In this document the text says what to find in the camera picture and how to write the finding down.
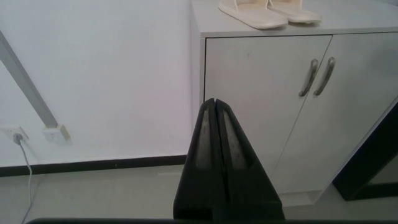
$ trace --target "white slipper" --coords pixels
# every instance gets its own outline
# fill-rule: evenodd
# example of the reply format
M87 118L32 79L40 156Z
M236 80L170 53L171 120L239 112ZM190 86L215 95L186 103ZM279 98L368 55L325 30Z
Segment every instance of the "white slipper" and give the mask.
M286 25L287 18L270 11L268 5L268 0L220 0L218 8L256 29Z
M321 22L322 16L302 9L303 0L269 0L268 8L282 16L289 22Z

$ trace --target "plug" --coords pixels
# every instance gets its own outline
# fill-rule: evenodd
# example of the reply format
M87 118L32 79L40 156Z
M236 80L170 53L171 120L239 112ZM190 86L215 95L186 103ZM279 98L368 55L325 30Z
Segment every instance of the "plug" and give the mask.
M21 140L24 138L21 134L19 133L15 133L12 138L14 139L15 144L17 144L18 146L21 145Z

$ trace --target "metal handle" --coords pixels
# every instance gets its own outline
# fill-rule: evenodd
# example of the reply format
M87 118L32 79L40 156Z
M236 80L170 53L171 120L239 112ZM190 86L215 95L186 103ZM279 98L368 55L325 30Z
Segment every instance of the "metal handle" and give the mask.
M321 95L321 93L323 92L323 89L325 89L325 86L326 86L326 84L328 84L331 74L333 73L333 69L335 69L335 65L336 65L336 59L334 57L329 58L328 66L326 67L326 75L322 81L322 84L319 87L319 89L317 89L313 92L313 94L315 96Z
M305 96L308 91L310 91L312 83L317 75L317 71L318 71L318 60L317 59L312 59L311 61L311 75L310 78L308 79L307 85L305 86L305 89L303 91L301 91L298 95L299 97L303 97Z

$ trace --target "floor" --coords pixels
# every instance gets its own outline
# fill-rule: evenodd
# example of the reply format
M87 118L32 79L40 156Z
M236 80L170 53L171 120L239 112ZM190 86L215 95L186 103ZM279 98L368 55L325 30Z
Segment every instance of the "floor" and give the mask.
M35 175L35 218L172 218L182 166ZM21 223L28 176L0 178L0 222ZM330 187L316 205L284 208L287 219L398 220L398 198L345 202Z

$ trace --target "white cable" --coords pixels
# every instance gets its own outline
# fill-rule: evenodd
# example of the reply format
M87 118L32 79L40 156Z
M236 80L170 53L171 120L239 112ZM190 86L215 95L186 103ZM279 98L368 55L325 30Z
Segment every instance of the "white cable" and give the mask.
M22 224L24 224L25 223L25 219L26 219L27 215L29 214L30 209L32 208L32 197L30 196L30 180L32 179L32 168L30 168L29 162L28 162L28 160L26 158L26 153L25 153L24 147L22 146L22 144L19 144L19 147L21 147L22 153L24 153L25 162L26 162L27 168L29 169L29 180L28 180L28 183L27 183L27 188L28 188L28 191L29 191L29 208L27 209L27 211L26 211L26 213L24 215L24 219L22 219Z

